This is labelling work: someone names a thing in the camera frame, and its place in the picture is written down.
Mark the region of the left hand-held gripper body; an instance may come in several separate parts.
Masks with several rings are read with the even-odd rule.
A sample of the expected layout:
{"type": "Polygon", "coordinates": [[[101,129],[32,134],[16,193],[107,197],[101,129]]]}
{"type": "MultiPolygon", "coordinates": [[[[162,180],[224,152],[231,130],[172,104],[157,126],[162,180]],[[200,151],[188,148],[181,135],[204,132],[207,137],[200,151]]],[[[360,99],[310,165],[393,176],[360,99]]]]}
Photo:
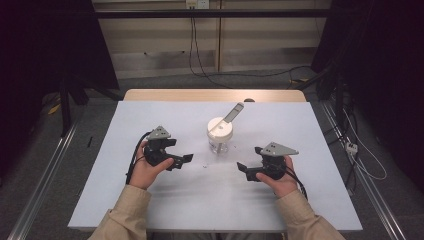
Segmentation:
{"type": "Polygon", "coordinates": [[[160,164],[167,158],[173,158],[174,163],[167,170],[180,169],[183,165],[183,158],[166,152],[167,139],[172,139],[171,134],[163,126],[156,127],[147,136],[147,145],[143,150],[144,156],[152,166],[160,164]]]}

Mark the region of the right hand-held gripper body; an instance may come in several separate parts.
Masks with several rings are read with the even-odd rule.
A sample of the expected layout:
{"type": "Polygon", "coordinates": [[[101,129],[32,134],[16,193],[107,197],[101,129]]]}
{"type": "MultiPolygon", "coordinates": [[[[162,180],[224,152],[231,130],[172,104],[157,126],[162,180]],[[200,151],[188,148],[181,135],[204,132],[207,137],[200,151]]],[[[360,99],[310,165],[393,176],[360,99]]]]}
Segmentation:
{"type": "Polygon", "coordinates": [[[263,173],[274,180],[281,179],[286,172],[285,156],[297,155],[298,151],[287,146],[271,142],[262,150],[262,166],[248,168],[246,178],[248,181],[259,182],[257,173],[263,173]]]}

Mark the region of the clear chopper jar white lid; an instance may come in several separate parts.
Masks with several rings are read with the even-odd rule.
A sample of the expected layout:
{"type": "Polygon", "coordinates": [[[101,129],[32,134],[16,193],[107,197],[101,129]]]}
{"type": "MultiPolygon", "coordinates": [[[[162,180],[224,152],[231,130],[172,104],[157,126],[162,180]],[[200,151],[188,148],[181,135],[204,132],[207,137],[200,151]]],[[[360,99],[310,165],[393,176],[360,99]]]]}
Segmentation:
{"type": "Polygon", "coordinates": [[[237,103],[232,110],[225,117],[215,117],[207,124],[207,136],[209,139],[209,146],[216,154],[227,152],[227,143],[233,136],[232,121],[243,110],[244,104],[237,103]]]}

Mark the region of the person's left hand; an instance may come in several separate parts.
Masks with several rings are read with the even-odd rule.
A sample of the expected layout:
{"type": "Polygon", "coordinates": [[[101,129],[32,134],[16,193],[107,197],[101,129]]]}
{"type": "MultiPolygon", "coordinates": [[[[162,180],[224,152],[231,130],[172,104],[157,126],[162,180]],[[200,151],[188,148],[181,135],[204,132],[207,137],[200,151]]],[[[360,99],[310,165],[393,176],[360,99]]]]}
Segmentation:
{"type": "Polygon", "coordinates": [[[147,142],[143,141],[137,149],[135,165],[129,180],[129,185],[143,190],[147,190],[156,177],[174,163],[173,158],[167,158],[156,166],[150,165],[143,153],[146,144],[147,142]]]}

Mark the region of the person's right hand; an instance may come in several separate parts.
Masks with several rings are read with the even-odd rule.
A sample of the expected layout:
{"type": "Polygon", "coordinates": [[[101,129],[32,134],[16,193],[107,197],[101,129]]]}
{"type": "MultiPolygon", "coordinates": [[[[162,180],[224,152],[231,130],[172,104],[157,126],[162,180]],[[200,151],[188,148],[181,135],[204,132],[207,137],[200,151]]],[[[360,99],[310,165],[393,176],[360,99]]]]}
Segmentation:
{"type": "Polygon", "coordinates": [[[297,181],[289,175],[284,175],[278,180],[274,180],[263,173],[257,173],[256,177],[258,180],[268,185],[278,198],[285,197],[298,189],[297,181]]]}

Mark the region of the white board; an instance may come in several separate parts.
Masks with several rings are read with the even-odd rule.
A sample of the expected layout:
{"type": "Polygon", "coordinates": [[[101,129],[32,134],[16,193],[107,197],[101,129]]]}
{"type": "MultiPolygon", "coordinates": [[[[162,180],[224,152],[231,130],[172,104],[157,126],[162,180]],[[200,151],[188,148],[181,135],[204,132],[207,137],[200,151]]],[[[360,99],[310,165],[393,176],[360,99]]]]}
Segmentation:
{"type": "Polygon", "coordinates": [[[347,193],[311,105],[247,103],[233,122],[228,150],[215,154],[209,147],[207,124],[226,115],[231,102],[122,101],[118,104],[103,144],[69,225],[95,228],[120,195],[131,157],[140,137],[163,126],[177,143],[175,155],[192,155],[180,169],[162,172],[150,186],[147,227],[165,232],[282,232],[273,191],[249,182],[238,170],[260,165],[258,147],[276,142],[297,150],[296,175],[304,184],[315,212],[340,231],[362,225],[347,193]]]}

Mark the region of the wooden table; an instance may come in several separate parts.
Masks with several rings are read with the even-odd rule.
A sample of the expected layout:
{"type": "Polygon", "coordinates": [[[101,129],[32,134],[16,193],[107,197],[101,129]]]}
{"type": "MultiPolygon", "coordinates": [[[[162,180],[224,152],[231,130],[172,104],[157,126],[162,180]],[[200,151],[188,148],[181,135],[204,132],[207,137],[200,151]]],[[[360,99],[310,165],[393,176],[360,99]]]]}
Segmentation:
{"type": "Polygon", "coordinates": [[[305,102],[299,90],[130,89],[125,101],[305,102]]]}

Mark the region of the black metal stand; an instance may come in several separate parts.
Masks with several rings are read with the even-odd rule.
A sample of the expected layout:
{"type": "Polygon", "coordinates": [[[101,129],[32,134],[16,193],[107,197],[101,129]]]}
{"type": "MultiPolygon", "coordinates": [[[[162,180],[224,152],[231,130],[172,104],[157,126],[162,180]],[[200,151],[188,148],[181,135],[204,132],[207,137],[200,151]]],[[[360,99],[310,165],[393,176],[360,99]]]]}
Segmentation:
{"type": "Polygon", "coordinates": [[[86,105],[89,98],[84,90],[83,82],[74,75],[65,75],[62,78],[59,84],[59,93],[62,108],[61,136],[64,137],[72,125],[69,97],[72,97],[77,105],[86,105]]]}

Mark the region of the black horizontal bar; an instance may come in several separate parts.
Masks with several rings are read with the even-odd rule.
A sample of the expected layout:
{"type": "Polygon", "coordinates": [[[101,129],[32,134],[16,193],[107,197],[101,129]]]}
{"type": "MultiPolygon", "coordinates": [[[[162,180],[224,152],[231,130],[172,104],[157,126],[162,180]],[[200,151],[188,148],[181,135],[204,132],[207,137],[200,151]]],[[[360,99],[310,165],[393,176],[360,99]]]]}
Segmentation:
{"type": "Polygon", "coordinates": [[[209,9],[209,10],[102,10],[98,18],[315,18],[329,17],[335,12],[328,9],[209,9]]]}

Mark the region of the metal floor rail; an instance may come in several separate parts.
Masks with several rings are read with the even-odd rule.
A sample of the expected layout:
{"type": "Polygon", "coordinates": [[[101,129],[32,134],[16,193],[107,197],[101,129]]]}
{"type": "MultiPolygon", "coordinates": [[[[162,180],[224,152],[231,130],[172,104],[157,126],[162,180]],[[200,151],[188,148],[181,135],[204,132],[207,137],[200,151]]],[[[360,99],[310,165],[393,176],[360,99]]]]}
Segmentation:
{"type": "Polygon", "coordinates": [[[58,145],[50,158],[41,179],[38,181],[35,190],[31,194],[30,199],[26,203],[7,240],[26,240],[33,222],[53,182],[53,178],[56,175],[69,145],[74,138],[78,125],[78,122],[73,123],[66,134],[59,139],[58,145]]]}
{"type": "Polygon", "coordinates": [[[334,127],[334,132],[337,137],[340,137],[340,145],[343,151],[347,154],[349,162],[353,165],[357,179],[361,182],[372,206],[374,207],[380,221],[382,222],[386,232],[391,240],[406,240],[406,237],[389,205],[383,198],[374,183],[375,178],[371,176],[358,155],[353,155],[345,149],[346,144],[350,140],[348,136],[343,137],[341,127],[336,124],[335,110],[330,103],[321,104],[328,121],[334,127]]]}

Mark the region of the wooden wall post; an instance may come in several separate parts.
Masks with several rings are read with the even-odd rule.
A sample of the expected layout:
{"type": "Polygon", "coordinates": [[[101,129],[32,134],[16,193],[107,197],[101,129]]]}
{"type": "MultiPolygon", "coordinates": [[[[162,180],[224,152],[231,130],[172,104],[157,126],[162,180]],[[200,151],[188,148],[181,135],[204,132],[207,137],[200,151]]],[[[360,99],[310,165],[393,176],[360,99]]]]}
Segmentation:
{"type": "MultiPolygon", "coordinates": [[[[215,0],[215,9],[221,10],[222,9],[222,0],[215,0]]],[[[215,60],[214,60],[214,66],[215,71],[220,72],[221,71],[221,26],[222,26],[222,20],[221,18],[216,18],[216,48],[215,48],[215,60]]]]}

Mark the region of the white wall socket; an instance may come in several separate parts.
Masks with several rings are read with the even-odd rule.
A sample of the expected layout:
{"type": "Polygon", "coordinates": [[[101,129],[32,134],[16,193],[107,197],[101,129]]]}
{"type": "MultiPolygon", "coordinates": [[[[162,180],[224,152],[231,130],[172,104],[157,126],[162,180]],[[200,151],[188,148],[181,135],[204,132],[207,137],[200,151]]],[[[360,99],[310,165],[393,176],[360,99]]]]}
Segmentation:
{"type": "Polygon", "coordinates": [[[185,0],[187,9],[208,9],[209,0],[185,0]]]}

